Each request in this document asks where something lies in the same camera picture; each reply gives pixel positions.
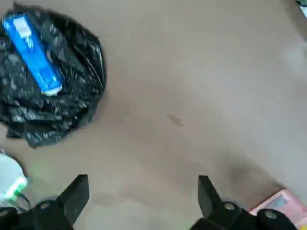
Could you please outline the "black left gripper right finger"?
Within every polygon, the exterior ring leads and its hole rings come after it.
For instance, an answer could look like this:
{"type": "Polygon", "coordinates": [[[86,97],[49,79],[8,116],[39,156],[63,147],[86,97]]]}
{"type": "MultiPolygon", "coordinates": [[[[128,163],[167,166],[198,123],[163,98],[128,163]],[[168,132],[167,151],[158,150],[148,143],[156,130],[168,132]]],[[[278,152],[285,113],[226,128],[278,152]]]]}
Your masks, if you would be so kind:
{"type": "Polygon", "coordinates": [[[198,203],[203,217],[190,230],[296,230],[283,213],[261,209],[254,216],[230,201],[223,201],[207,175],[198,177],[198,203]]]}

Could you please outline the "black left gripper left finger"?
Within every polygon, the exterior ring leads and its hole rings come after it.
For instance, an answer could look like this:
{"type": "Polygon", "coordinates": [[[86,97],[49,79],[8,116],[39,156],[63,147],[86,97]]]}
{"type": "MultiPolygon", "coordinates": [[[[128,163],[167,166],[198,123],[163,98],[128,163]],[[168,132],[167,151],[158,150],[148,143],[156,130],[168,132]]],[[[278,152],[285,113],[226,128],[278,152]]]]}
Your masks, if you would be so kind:
{"type": "Polygon", "coordinates": [[[14,207],[0,209],[2,230],[72,230],[89,201],[88,175],[79,174],[55,199],[45,200],[23,213],[14,207]]]}

